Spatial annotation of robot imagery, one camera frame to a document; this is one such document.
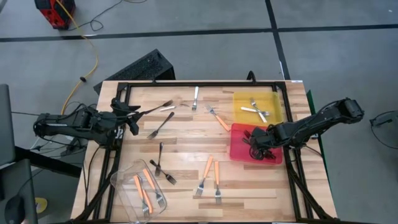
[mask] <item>wooden table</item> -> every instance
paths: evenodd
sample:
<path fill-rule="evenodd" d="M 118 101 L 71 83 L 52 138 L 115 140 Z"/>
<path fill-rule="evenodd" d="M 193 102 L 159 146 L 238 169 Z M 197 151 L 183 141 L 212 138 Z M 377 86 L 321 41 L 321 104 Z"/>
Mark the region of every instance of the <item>wooden table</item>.
<path fill-rule="evenodd" d="M 98 100 L 99 111 L 111 111 L 110 103 L 116 95 L 117 82 L 104 82 Z M 290 108 L 294 120 L 310 115 L 307 97 L 302 82 L 286 81 Z M 139 135 L 129 131 L 124 135 L 119 167 L 127 167 L 136 159 L 149 163 L 157 161 L 159 143 L 164 142 L 162 168 L 177 180 L 171 185 L 164 178 L 158 179 L 160 188 L 167 200 L 167 209 L 153 222 L 271 222 L 295 221 L 292 199 L 285 164 L 278 166 L 256 165 L 236 162 L 229 159 L 230 133 L 226 132 L 215 117 L 204 108 L 205 103 L 215 107 L 215 111 L 228 124 L 233 123 L 233 93 L 236 91 L 272 91 L 269 87 L 201 87 L 198 109 L 179 107 L 175 116 L 163 127 L 159 135 L 148 140 L 146 137 L 157 129 L 170 113 L 155 111 L 139 120 Z M 141 105 L 141 111 L 154 108 L 163 102 L 174 99 L 192 104 L 194 87 L 134 87 L 130 105 Z M 319 150 L 317 141 L 308 145 Z M 97 148 L 90 142 L 85 157 L 85 168 Z M 209 156 L 220 162 L 220 188 L 223 204 L 215 205 L 215 174 L 211 167 L 205 182 L 202 198 L 194 197 Z M 90 176 L 89 199 L 97 191 L 100 179 L 104 150 L 99 150 L 93 160 Z M 309 191 L 325 211 L 336 217 L 323 160 L 320 156 L 302 149 L 303 168 Z M 303 197 L 297 189 L 302 216 L 305 217 Z M 83 175 L 80 177 L 72 218 L 84 209 Z M 101 204 L 101 217 L 108 194 Z M 112 222 L 128 222 L 125 209 L 115 194 Z"/>

